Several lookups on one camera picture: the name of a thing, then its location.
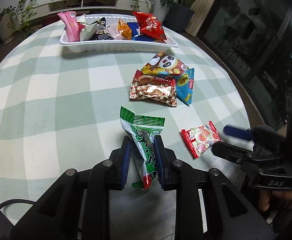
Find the person's hand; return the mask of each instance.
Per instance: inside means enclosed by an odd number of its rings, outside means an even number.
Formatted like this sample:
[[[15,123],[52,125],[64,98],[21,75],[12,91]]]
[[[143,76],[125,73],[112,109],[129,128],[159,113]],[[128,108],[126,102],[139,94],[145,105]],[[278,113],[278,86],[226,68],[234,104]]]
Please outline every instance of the person's hand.
[[[265,212],[270,206],[270,200],[275,197],[283,202],[283,206],[292,208],[292,191],[261,190],[259,193],[259,210]]]

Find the white tv cabinet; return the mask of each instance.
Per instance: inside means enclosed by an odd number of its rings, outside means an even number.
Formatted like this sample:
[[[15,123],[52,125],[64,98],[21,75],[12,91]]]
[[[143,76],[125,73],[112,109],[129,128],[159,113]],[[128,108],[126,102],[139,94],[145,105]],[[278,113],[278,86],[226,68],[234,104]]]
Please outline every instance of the white tv cabinet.
[[[148,12],[148,6],[146,2],[139,1],[139,6],[139,11]],[[27,20],[30,21],[58,12],[102,8],[129,11],[134,9],[129,0],[50,0],[33,5],[33,9],[28,11],[26,16]]]

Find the checkered tablecloth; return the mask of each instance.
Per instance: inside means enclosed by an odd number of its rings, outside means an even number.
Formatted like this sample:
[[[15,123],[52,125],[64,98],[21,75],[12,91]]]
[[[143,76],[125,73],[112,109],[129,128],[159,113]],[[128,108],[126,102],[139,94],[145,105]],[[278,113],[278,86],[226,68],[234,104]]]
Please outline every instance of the checkered tablecloth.
[[[59,45],[64,24],[44,27],[14,48],[0,63],[0,203],[11,198],[36,201],[68,168],[92,168],[121,146],[125,131],[120,106],[136,114],[165,117],[162,138],[194,168],[219,168],[232,182],[243,174],[236,164],[207,150],[193,160],[181,129],[211,120],[220,132],[231,124],[248,128],[243,102],[228,74],[203,50],[167,30],[178,44],[168,54],[195,68],[193,103],[173,108],[156,101],[131,101],[129,86],[155,52],[86,51],[71,53]],[[133,189],[138,179],[131,162],[122,192],[111,192],[112,234],[116,239],[161,239],[174,231],[175,194],[159,185]],[[16,223],[30,208],[3,209]]]

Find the green snack wrapper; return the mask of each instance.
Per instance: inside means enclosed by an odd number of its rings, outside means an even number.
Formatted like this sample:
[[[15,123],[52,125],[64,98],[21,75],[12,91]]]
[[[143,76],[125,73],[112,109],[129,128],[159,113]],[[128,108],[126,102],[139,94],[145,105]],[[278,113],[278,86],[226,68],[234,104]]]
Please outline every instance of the green snack wrapper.
[[[151,186],[157,175],[153,144],[155,135],[159,135],[164,128],[164,122],[162,117],[137,115],[124,107],[120,109],[120,123],[139,151],[132,153],[144,189]]]

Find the red candy wrapper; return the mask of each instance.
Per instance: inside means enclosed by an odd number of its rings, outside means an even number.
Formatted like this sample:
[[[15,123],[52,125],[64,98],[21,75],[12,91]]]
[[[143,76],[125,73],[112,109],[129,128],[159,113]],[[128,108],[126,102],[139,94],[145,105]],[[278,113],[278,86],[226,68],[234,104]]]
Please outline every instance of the red candy wrapper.
[[[151,98],[170,106],[177,106],[176,81],[146,76],[142,71],[137,70],[130,87],[129,98]]]
[[[182,136],[194,159],[201,156],[214,142],[221,140],[212,121],[200,127],[182,130]]]
[[[133,12],[141,33],[161,41],[167,40],[162,24],[150,13]]]

